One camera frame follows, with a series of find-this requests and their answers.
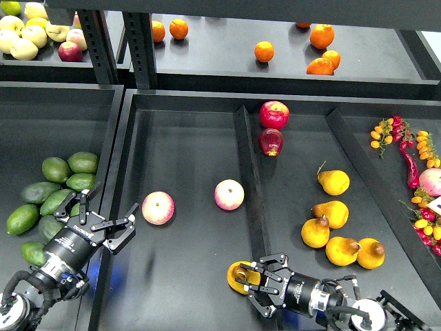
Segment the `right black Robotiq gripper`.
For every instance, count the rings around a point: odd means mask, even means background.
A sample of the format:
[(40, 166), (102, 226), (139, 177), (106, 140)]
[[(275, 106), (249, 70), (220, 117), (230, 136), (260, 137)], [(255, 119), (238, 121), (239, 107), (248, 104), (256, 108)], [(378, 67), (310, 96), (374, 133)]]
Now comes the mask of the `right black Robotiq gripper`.
[(267, 255), (239, 266), (257, 272), (271, 280), (271, 287), (247, 285), (247, 298), (263, 317), (272, 317), (277, 308), (291, 310), (298, 314), (313, 314), (313, 293), (321, 291), (320, 280), (290, 270), (285, 253)]

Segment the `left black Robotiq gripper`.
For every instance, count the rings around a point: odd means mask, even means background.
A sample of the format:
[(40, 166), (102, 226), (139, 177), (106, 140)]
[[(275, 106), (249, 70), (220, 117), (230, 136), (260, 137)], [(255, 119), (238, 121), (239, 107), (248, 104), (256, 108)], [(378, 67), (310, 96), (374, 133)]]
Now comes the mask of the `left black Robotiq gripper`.
[[(66, 224), (43, 249), (48, 263), (76, 272), (101, 246), (117, 255), (132, 240), (136, 234), (134, 224), (139, 204), (135, 203), (124, 217), (107, 221), (96, 212), (89, 211), (90, 201), (100, 191), (101, 183), (98, 182), (92, 189), (73, 192), (54, 211), (56, 219)], [(76, 205), (79, 213), (70, 219)]]

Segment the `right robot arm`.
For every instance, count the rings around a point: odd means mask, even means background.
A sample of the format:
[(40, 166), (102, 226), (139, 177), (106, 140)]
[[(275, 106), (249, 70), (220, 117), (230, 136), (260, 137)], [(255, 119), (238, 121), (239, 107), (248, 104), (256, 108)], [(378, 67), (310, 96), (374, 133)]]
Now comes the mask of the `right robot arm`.
[(284, 253), (267, 255), (257, 261), (240, 261), (232, 270), (233, 282), (265, 317), (288, 310), (314, 318), (327, 330), (386, 330), (393, 319), (396, 330), (429, 330), (388, 292), (377, 299), (364, 299), (356, 275), (339, 279), (317, 279), (293, 271)]

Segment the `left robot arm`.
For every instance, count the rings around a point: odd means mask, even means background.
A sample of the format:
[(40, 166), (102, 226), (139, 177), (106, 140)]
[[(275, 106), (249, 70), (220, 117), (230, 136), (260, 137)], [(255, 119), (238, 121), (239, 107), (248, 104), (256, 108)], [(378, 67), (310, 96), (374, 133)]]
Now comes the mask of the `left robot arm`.
[(73, 192), (54, 211), (63, 227), (43, 247), (45, 263), (16, 272), (1, 293), (2, 330), (36, 330), (54, 304), (88, 291), (89, 278), (83, 267), (99, 248), (118, 254), (134, 237), (139, 204), (124, 217), (107, 220), (89, 209), (101, 189), (98, 183), (91, 190)]

